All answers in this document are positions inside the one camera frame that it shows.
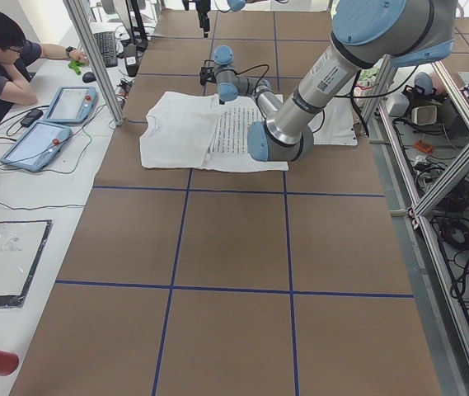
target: man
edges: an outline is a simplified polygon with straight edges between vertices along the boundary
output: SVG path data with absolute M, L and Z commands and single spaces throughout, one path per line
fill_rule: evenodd
M 36 44 L 26 40 L 18 24 L 0 12 L 0 121 L 13 103 L 36 103 L 26 67 L 38 58 L 87 62 L 84 52 L 73 47 L 66 49 L 61 45 Z

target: table surface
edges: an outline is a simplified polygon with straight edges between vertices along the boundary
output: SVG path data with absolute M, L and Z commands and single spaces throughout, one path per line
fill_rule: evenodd
M 92 26 L 93 31 L 112 31 L 119 24 L 101 23 Z M 76 32 L 72 28 L 61 40 L 77 43 Z M 82 73 L 89 71 L 82 68 Z M 110 80 L 116 84 L 125 77 L 124 62 L 115 68 L 108 68 Z M 68 250 L 73 232 L 91 191 L 93 178 L 101 165 L 102 159 L 113 134 L 115 122 L 105 105 L 96 82 L 85 84 L 82 75 L 76 75 L 68 68 L 67 61 L 44 60 L 31 81 L 31 86 L 38 96 L 35 106 L 50 104 L 59 87 L 93 86 L 99 92 L 96 109 L 97 117 L 86 127 L 73 127 L 74 135 L 63 146 L 62 151 L 45 168 L 45 172 L 31 173 L 22 170 L 0 168 L 0 202 L 13 208 L 37 208 L 47 205 L 80 205 L 80 207 L 45 208 L 38 210 L 9 210 L 0 205 L 0 221 L 25 221 L 51 219 L 52 228 L 49 239 L 42 252 L 35 278 L 33 279 L 22 309 L 0 309 L 0 350 L 12 351 L 21 359 L 27 352 L 30 340 L 36 329 L 40 315 L 45 307 L 49 292 L 59 271 L 63 257 Z M 15 105 L 5 119 L 20 114 L 33 106 Z M 5 136 L 7 128 L 17 123 L 20 118 L 7 121 L 0 126 L 0 136 Z M 18 126 L 13 126 L 10 133 Z M 21 136 L 18 132 L 14 138 Z M 8 140 L 0 139 L 0 157 L 12 145 Z M 66 172 L 48 172 L 55 170 Z M 16 379 L 15 375 L 0 377 L 0 395 L 8 394 Z

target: blue tape line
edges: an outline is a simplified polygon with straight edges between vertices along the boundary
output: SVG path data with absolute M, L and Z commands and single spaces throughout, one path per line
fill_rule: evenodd
M 276 91 L 280 90 L 280 67 L 278 64 L 278 41 L 276 40 L 276 12 L 273 12 L 274 61 L 276 62 Z
M 152 190 L 152 191 L 186 191 L 183 188 L 170 187 L 134 187 L 134 186 L 93 186 L 97 189 L 108 190 Z M 280 196 L 282 191 L 244 191 L 244 190 L 212 190 L 204 188 L 190 188 L 191 192 L 212 192 L 212 193 L 228 193 L 228 194 L 262 194 Z M 332 192 L 287 192 L 288 196 L 343 196 L 350 198 L 384 198 L 383 194 L 351 194 L 351 193 L 332 193 Z
M 362 297 L 362 298 L 384 298 L 384 299 L 413 299 L 414 295 L 398 293 L 358 293 L 346 291 L 315 291 L 315 290 L 273 290 L 273 289 L 246 289 L 236 287 L 212 287 L 212 286 L 185 286 L 185 285 L 154 285 L 141 283 L 119 283 L 119 282 L 96 282 L 88 280 L 56 280 L 60 285 L 87 285 L 87 286 L 109 286 L 129 287 L 137 289 L 164 289 L 187 290 L 187 291 L 215 291 L 222 293 L 254 293 L 260 295 L 328 295 L 335 297 Z
M 161 344 L 159 345 L 159 353 L 157 355 L 157 365 L 155 369 L 155 377 L 153 380 L 152 396 L 157 392 L 157 384 L 159 382 L 159 373 L 161 372 L 162 353 L 165 346 L 166 330 L 168 328 L 168 317 L 170 316 L 171 297 L 174 293 L 174 284 L 176 283 L 177 264 L 179 261 L 179 253 L 181 251 L 181 240 L 183 239 L 183 229 L 185 228 L 186 210 L 188 208 L 188 199 L 190 196 L 190 184 L 192 182 L 192 169 L 188 172 L 188 182 L 186 183 L 185 204 L 183 206 L 183 213 L 181 214 L 181 225 L 179 227 L 179 235 L 177 237 L 176 256 L 174 257 L 174 267 L 171 273 L 170 291 L 168 292 L 168 301 L 166 302 L 165 319 L 162 324 Z
M 109 287 L 133 287 L 137 289 L 170 289 L 169 285 L 149 285 L 140 283 L 116 283 L 116 282 L 92 282 L 87 280 L 60 280 L 55 283 L 60 285 L 83 285 L 83 286 L 109 286 Z
M 300 395 L 300 383 L 298 381 L 298 352 L 297 352 L 297 330 L 294 314 L 294 282 L 293 282 L 293 259 L 291 253 L 291 236 L 289 232 L 289 207 L 287 201 L 287 176 L 282 172 L 284 181 L 284 214 L 285 214 L 285 236 L 287 243 L 287 263 L 289 275 L 289 306 L 291 307 L 291 338 L 293 339 L 293 370 L 294 370 L 294 394 Z
M 185 188 L 170 187 L 133 187 L 133 186 L 93 186 L 97 190 L 146 190 L 146 191 L 186 191 Z

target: black cable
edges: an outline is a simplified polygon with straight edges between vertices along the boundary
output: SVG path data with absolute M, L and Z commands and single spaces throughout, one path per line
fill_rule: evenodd
M 5 124 L 7 121 L 9 120 L 12 120 L 13 118 L 17 118 L 19 116 L 23 116 L 25 113 L 28 113 L 29 111 L 32 111 L 32 110 L 35 110 L 35 109 L 44 109 L 46 107 L 49 107 L 49 105 L 42 105 L 42 106 L 36 106 L 36 107 L 32 107 L 30 109 L 27 109 L 27 110 L 24 110 L 24 111 L 20 111 L 19 113 L 15 114 L 15 115 L 12 115 L 8 118 L 5 118 L 2 120 L 2 122 L 0 122 L 0 126 Z
M 106 106 L 106 104 L 104 105 L 100 105 L 98 106 L 95 111 L 93 112 L 93 115 L 91 116 L 91 118 L 89 120 L 87 120 L 83 125 L 82 125 L 82 128 L 80 128 L 80 130 L 78 130 L 77 132 L 75 132 L 74 134 L 72 134 L 72 137 L 73 136 L 76 136 L 78 135 L 81 131 L 84 132 L 84 134 L 86 134 L 89 138 L 90 138 L 90 141 L 87 142 L 86 146 L 84 146 L 84 148 L 82 149 L 82 151 L 80 152 L 80 154 L 78 155 L 78 159 L 77 159 L 77 162 L 75 163 L 75 166 L 73 167 L 73 169 L 71 171 L 66 171 L 66 172 L 63 172 L 63 171 L 57 171 L 57 170 L 54 170 L 54 169 L 40 169 L 38 171 L 38 173 L 40 172 L 53 172 L 53 173 L 59 173 L 61 175 L 69 175 L 73 172 L 75 172 L 77 170 L 77 167 L 78 167 L 78 164 L 80 163 L 80 160 L 82 159 L 84 153 L 86 152 L 87 148 L 90 146 L 91 142 L 92 142 L 92 137 L 87 134 L 87 132 L 84 130 L 84 128 L 86 128 L 92 121 L 93 119 L 98 116 L 100 114 L 100 112 L 102 111 L 102 109 Z
M 403 117 L 396 117 L 393 120 L 395 122 L 401 122 L 402 124 L 411 126 L 412 128 L 415 129 L 414 132 L 419 132 L 419 133 L 423 133 L 423 134 L 431 134 L 433 136 L 441 136 L 441 135 L 444 134 L 443 129 L 441 129 L 441 130 L 428 130 L 428 129 L 424 128 L 423 125 L 417 125 L 416 123 L 411 122 L 411 121 L 409 121 L 409 120 L 407 120 L 406 118 L 403 118 Z
M 467 275 L 469 273 L 469 258 L 463 267 L 463 273 L 450 285 L 449 294 L 453 299 L 460 299 L 467 291 Z
M 322 126 L 324 126 L 325 121 L 326 121 L 326 111 L 322 109 L 322 122 L 320 123 L 320 126 L 318 128 L 313 130 L 313 134 L 315 134 L 316 132 L 322 129 Z
M 349 101 L 351 101 L 351 106 L 353 107 L 355 114 L 357 114 L 357 116 L 359 117 L 360 123 L 362 124 L 364 128 L 364 133 L 366 134 L 366 136 L 369 137 L 369 129 L 368 129 L 368 126 L 366 125 L 366 121 L 364 121 L 363 112 L 359 109 L 359 106 L 357 105 L 357 102 L 355 101 L 354 96 L 353 96 L 353 91 L 355 89 L 355 85 L 357 84 L 357 81 L 359 80 L 359 78 L 360 78 L 360 71 L 358 71 L 357 74 L 355 74 L 355 79 L 353 81 L 353 84 L 351 85 L 351 91 L 349 91 Z
M 401 132 L 400 132 L 399 129 L 397 128 L 395 119 L 392 120 L 392 127 L 393 127 L 393 130 L 396 131 L 396 137 L 397 137 L 397 140 L 399 141 L 399 145 L 403 148 L 403 149 L 402 149 L 402 155 L 403 155 L 403 157 L 405 158 L 406 166 L 410 169 L 410 172 L 411 172 L 411 174 L 412 174 L 412 177 L 415 179 L 415 177 L 416 177 L 415 169 L 414 169 L 414 167 L 412 166 L 412 162 L 411 162 L 410 159 L 408 158 L 408 155 L 406 154 L 406 149 L 404 148 L 405 145 L 404 145 L 404 143 L 403 143 L 403 141 L 402 141 Z
M 374 99 L 374 98 L 377 98 L 377 97 L 386 97 L 388 95 L 391 95 L 392 93 L 398 92 L 401 88 L 403 88 L 406 85 L 406 83 L 408 83 L 408 80 L 410 80 L 410 78 L 415 73 L 415 70 L 417 70 L 418 67 L 419 66 L 415 66 L 414 69 L 410 72 L 410 75 L 405 79 L 405 81 L 403 81 L 402 84 L 399 85 L 399 87 L 391 90 L 390 92 L 382 93 L 382 94 L 379 94 L 379 95 L 369 95 L 367 97 L 353 97 L 353 99 Z M 352 95 L 353 95 L 353 89 L 354 88 L 355 88 L 355 83 L 352 86 L 352 91 L 351 91 Z M 350 98 L 349 95 L 335 95 L 335 97 L 339 97 L 339 98 L 342 98 L 342 99 Z
M 86 126 L 89 125 L 89 123 L 96 117 L 98 116 L 98 114 L 101 112 L 102 108 L 104 108 L 106 106 L 106 104 L 104 105 L 100 105 L 96 108 L 96 110 L 93 112 L 93 115 L 91 116 L 91 118 L 89 120 L 87 120 L 83 125 L 82 127 L 80 128 L 80 130 L 78 130 L 77 132 L 75 132 L 74 134 L 71 134 L 69 135 L 66 139 L 64 139 L 61 143 L 65 143 L 67 142 L 68 140 L 72 139 L 73 137 L 75 137 L 77 134 L 80 133 L 80 131 L 84 130 L 84 128 Z M 75 164 L 75 167 L 73 168 L 72 171 L 68 171 L 68 172 L 61 172 L 61 171 L 55 171 L 54 169 L 41 169 L 39 170 L 38 172 L 55 172 L 55 173 L 62 173 L 62 174 L 70 174 L 70 173 L 73 173 L 76 169 L 77 169 L 77 166 L 80 162 L 80 159 L 82 158 L 82 155 L 86 152 L 87 150 L 87 147 L 91 144 L 91 140 L 88 142 L 88 144 L 86 145 L 86 147 L 84 147 L 84 149 L 81 151 L 80 155 L 78 156 L 78 160 L 77 160 L 77 163 Z M 3 163 L 0 165 L 0 171 L 5 171 L 5 172 L 8 172 L 8 171 L 12 171 L 12 169 L 6 169 L 4 167 L 1 167 L 2 165 L 5 166 L 5 165 L 11 165 L 12 163 L 19 163 L 21 161 L 26 161 L 27 159 L 32 159 L 32 158 L 37 158 L 39 157 L 41 154 L 47 152 L 48 149 L 45 149 L 44 151 L 41 151 L 33 156 L 30 156 L 30 157 L 27 157 L 27 158 L 22 158 L 22 159 L 17 159 L 16 161 L 10 161 L 10 162 L 7 162 L 7 163 Z
M 57 209 L 57 208 L 83 208 L 84 205 L 76 205 L 76 204 L 67 204 L 67 205 L 46 205 L 46 206 L 37 206 L 35 208 L 13 208 L 7 204 L 0 202 L 1 206 L 5 206 L 10 210 L 39 210 L 39 209 Z
M 11 128 L 12 128 L 14 125 L 16 125 L 16 123 L 13 122 L 13 123 L 11 124 L 11 126 L 9 126 L 9 128 L 7 128 L 7 130 L 5 131 L 5 135 L 6 135 L 6 136 L 14 136 L 15 134 L 17 134 L 18 132 L 21 131 L 21 128 L 23 128 L 23 126 L 20 125 L 20 128 L 18 128 L 13 134 L 9 134 L 9 130 L 11 130 Z
M 267 72 L 269 72 L 269 69 L 270 69 L 270 66 L 268 64 L 257 64 L 256 66 L 252 66 L 251 68 L 247 68 L 245 70 L 243 70 L 242 72 L 234 72 L 234 74 L 236 74 L 237 76 L 240 76 L 242 74 L 245 74 L 247 72 L 250 72 L 251 70 L 254 70 L 255 68 L 267 68 L 264 73 L 261 75 L 260 77 L 260 80 L 265 77 L 265 75 L 267 74 Z
M 16 142 L 16 139 L 8 138 L 6 136 L 0 136 L 0 139 L 11 140 L 12 142 Z

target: man's hand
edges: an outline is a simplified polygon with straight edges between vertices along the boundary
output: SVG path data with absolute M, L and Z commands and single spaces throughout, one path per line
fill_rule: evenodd
M 78 62 L 82 62 L 83 64 L 89 64 L 89 60 L 87 59 L 86 54 L 80 49 L 74 49 L 71 51 L 69 53 L 69 58 Z
M 36 95 L 26 78 L 21 75 L 14 64 L 1 64 L 11 81 L 3 87 L 0 99 L 17 103 L 18 105 L 34 105 L 37 102 Z
M 66 54 L 66 47 L 56 44 L 40 44 L 42 49 L 41 58 L 47 59 L 72 59 L 82 62 L 83 64 L 89 64 L 86 54 L 80 49 L 72 49 L 69 52 L 69 56 Z

